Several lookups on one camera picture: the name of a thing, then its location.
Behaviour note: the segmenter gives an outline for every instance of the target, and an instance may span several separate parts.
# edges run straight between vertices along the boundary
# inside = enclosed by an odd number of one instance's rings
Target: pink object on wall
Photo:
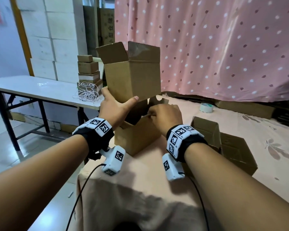
[[[289,0],[116,0],[116,42],[161,48],[162,91],[289,100]]]

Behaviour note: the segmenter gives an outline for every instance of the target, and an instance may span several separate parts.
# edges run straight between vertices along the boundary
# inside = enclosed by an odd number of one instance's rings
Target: person's right arm
[[[157,105],[149,113],[164,136],[182,124],[177,106]],[[184,158],[225,230],[289,230],[289,203],[212,148],[193,143]]]

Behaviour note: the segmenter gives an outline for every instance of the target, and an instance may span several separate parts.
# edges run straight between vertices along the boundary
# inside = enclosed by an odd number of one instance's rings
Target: white tabletop
[[[0,91],[96,110],[104,100],[100,95],[98,102],[82,101],[75,98],[77,84],[26,75],[0,78]]]

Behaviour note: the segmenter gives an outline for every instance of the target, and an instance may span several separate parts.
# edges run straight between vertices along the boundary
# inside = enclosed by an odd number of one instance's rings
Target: black cable
[[[202,205],[202,209],[203,209],[203,213],[204,213],[204,218],[205,218],[205,220],[206,220],[206,228],[207,228],[208,231],[210,231],[209,222],[208,222],[208,217],[206,216],[206,210],[205,210],[205,208],[204,208],[204,204],[203,204],[202,198],[201,198],[201,196],[200,196],[200,192],[199,192],[196,184],[194,183],[194,181],[192,180],[192,178],[191,178],[190,176],[186,175],[185,173],[179,172],[179,174],[184,174],[184,175],[187,176],[187,177],[191,180],[191,182],[194,184],[194,186],[195,186],[195,188],[196,188],[196,190],[197,190],[197,193],[198,193],[198,195],[199,195],[201,205]]]
[[[100,165],[96,166],[96,167],[92,170],[92,172],[89,174],[89,176],[88,176],[88,178],[86,179],[83,187],[81,188],[81,191],[80,191],[80,193],[79,193],[79,195],[78,195],[78,197],[77,197],[77,199],[76,199],[75,205],[74,205],[74,207],[73,207],[72,213],[70,214],[70,219],[68,220],[67,227],[66,227],[66,231],[68,230],[68,227],[69,227],[70,221],[71,221],[71,219],[72,219],[72,217],[73,217],[73,213],[74,213],[74,210],[75,210],[75,208],[76,208],[77,202],[78,202],[78,200],[79,200],[79,198],[80,198],[80,196],[81,196],[81,193],[82,193],[82,191],[83,191],[83,189],[84,189],[87,181],[89,180],[91,174],[93,174],[93,172],[94,172],[98,167],[100,167],[100,166],[106,166],[106,165],[105,165],[105,164],[100,164]]]

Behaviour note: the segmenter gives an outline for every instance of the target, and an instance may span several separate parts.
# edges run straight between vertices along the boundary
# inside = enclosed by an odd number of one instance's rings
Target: floor
[[[35,127],[36,125],[11,120],[16,136],[21,135]],[[38,154],[41,151],[55,145],[57,142],[45,137],[29,134],[18,141],[21,153],[15,151],[8,136],[5,125],[0,116],[0,173],[11,168],[22,161]],[[29,231],[61,231],[66,229],[66,225],[75,202],[75,193],[70,198],[68,196],[74,192],[77,175],[84,165],[80,165],[74,174],[69,178],[57,195],[51,200],[48,206],[40,214]]]

